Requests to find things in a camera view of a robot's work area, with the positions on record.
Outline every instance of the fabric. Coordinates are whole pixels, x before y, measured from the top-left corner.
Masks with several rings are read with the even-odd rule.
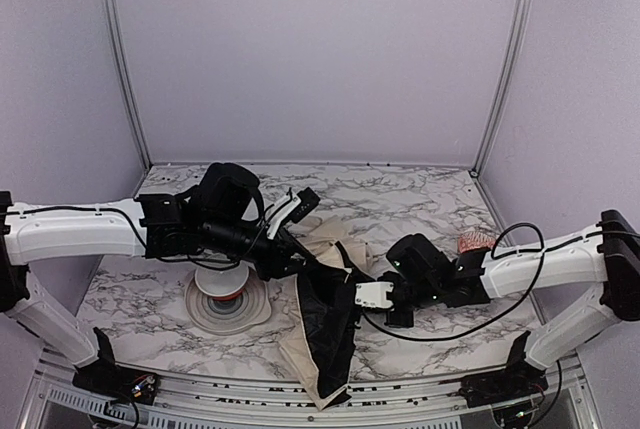
[[[317,266],[296,277],[300,324],[280,342],[280,350],[318,409],[347,401],[354,335],[360,318],[356,283],[372,280],[360,269],[371,261],[367,245],[349,236],[332,217],[307,223],[299,240]]]

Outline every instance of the metal frame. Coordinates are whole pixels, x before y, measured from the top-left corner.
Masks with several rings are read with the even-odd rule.
[[[502,66],[502,73],[500,74],[498,87],[496,88],[496,93],[493,98],[493,104],[484,135],[482,136],[482,142],[480,143],[480,148],[473,164],[475,177],[482,174],[484,166],[489,159],[491,148],[493,147],[493,142],[507,102],[513,72],[518,60],[518,55],[520,54],[520,49],[522,48],[530,7],[531,0],[516,0],[516,8],[511,25],[511,34],[509,35],[509,42],[507,44],[507,52]]]
[[[103,0],[103,5],[127,118],[146,176],[153,162],[127,68],[116,0]],[[491,194],[478,178],[489,158],[504,112],[513,72],[524,40],[530,6],[531,0],[516,0],[502,71],[471,171],[483,200],[501,228],[504,228],[504,220],[497,211]],[[535,298],[532,300],[538,316],[544,321],[537,301]],[[565,387],[568,389],[580,427],[598,429],[601,426],[580,361],[574,354],[563,359],[563,366]],[[347,425],[358,428],[371,427],[371,421],[375,420],[381,424],[377,427],[386,429],[457,428],[455,423],[459,421],[459,416],[487,409],[467,409],[464,400],[454,394],[457,390],[456,380],[472,372],[474,371],[396,381],[353,383],[351,392],[354,397],[351,407],[323,413],[318,413],[315,408],[309,406],[306,395],[297,383],[240,381],[166,372],[161,374],[163,380],[156,405],[143,408],[143,419],[146,418],[146,422],[141,424],[141,427],[257,428],[257,420],[260,421],[260,427]],[[72,374],[72,368],[62,356],[50,349],[43,351],[20,416],[21,429],[39,427],[48,401],[94,415],[104,415],[106,398],[74,388],[71,385]],[[548,375],[550,390],[553,390],[557,384],[557,374],[550,370]],[[287,408],[286,411],[277,410],[283,407]],[[107,413],[108,418],[115,422],[130,420],[131,417],[130,410],[125,406],[115,406]],[[436,424],[430,426],[427,421]]]
[[[127,118],[131,126],[131,132],[134,138],[136,150],[140,157],[140,161],[142,162],[145,171],[148,172],[154,162],[151,160],[149,148],[144,136],[140,114],[134,96],[133,85],[129,75],[129,70],[127,68],[124,42],[120,30],[116,0],[103,0],[103,4],[105,8],[107,26],[109,28],[111,49],[116,63],[116,71],[118,74],[120,89],[122,91],[122,96],[125,103]],[[524,40],[525,28],[528,20],[530,6],[531,0],[516,0],[516,7],[514,11],[511,32],[509,35],[509,41],[507,44],[502,71],[493,98],[487,125],[482,135],[480,147],[473,164],[472,175],[474,177],[479,177],[482,173],[482,170],[484,169],[484,166],[489,158],[489,154],[491,152],[491,148],[497,134],[500,119],[506,105],[506,99],[509,92],[509,86],[511,84],[514,68]]]
[[[562,359],[562,365],[563,388],[571,398],[579,427],[598,429],[600,425],[593,411],[593,400],[577,357]],[[456,422],[461,416],[489,409],[488,406],[468,409],[464,399],[455,394],[459,388],[458,380],[469,373],[354,382],[351,384],[353,399],[350,407],[318,412],[299,384],[294,382],[245,381],[161,371],[155,404],[139,406],[140,427],[456,429]],[[49,401],[114,422],[131,422],[132,411],[119,404],[107,409],[105,416],[108,398],[73,387],[72,375],[73,369],[63,356],[45,349],[29,386],[18,427],[38,428]],[[557,373],[549,370],[548,379],[549,392],[552,393],[557,388]],[[493,408],[527,399],[497,404]]]
[[[140,162],[142,163],[145,172],[148,172],[152,165],[151,155],[149,154],[149,147],[147,146],[147,142],[144,137],[142,122],[140,121],[140,114],[138,113],[138,106],[133,93],[133,85],[131,84],[129,70],[127,69],[127,61],[125,58],[124,43],[120,31],[120,21],[118,19],[116,0],[103,0],[103,5],[107,19],[107,27],[109,28],[111,50],[116,64],[116,72],[118,74],[120,90],[122,91],[122,97],[124,99],[127,119],[131,126],[131,133],[133,135],[136,150],[138,151],[138,156],[140,157]]]

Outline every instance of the enclosure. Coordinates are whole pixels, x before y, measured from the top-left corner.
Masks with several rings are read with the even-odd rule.
[[[409,233],[451,256],[465,231],[496,235],[519,221],[553,238],[615,208],[638,227],[637,2],[1,0],[0,189],[14,201],[88,204],[180,192],[206,164],[237,162],[268,200],[313,187],[318,214],[350,221],[380,273]],[[213,340],[174,304],[190,267],[108,256],[31,270],[110,331],[119,362],[163,375],[162,404],[140,427],[277,427],[270,411],[282,427],[363,427],[367,415],[379,427],[495,427],[489,407],[467,409],[447,384],[504,364],[520,332],[585,290],[538,289],[492,331],[444,346],[363,322],[352,404],[318,412],[267,340],[296,323],[291,281],[269,283],[263,329]],[[513,300],[424,309],[406,333],[450,334]],[[100,399],[74,400],[64,358],[14,321],[0,325],[3,427],[84,427],[78,412]],[[562,397],[539,427],[636,427],[639,334],[618,324],[565,356]],[[548,379],[551,396],[557,369]]]

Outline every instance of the red object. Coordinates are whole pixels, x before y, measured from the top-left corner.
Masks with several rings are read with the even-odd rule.
[[[239,291],[234,292],[233,294],[229,294],[228,296],[223,296],[223,297],[209,296],[209,297],[211,297],[211,299],[213,299],[214,301],[232,301],[236,297],[240,296],[240,294],[242,294],[243,291],[244,291],[244,287],[242,287]]]
[[[473,251],[474,249],[482,249],[484,247],[491,249],[495,243],[495,238],[484,232],[465,232],[458,238],[458,254]]]

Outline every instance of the orange object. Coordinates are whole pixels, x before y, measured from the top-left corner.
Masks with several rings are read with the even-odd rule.
[[[484,247],[491,249],[495,243],[496,239],[484,232],[465,232],[458,238],[458,254],[473,251],[474,249],[482,249]]]

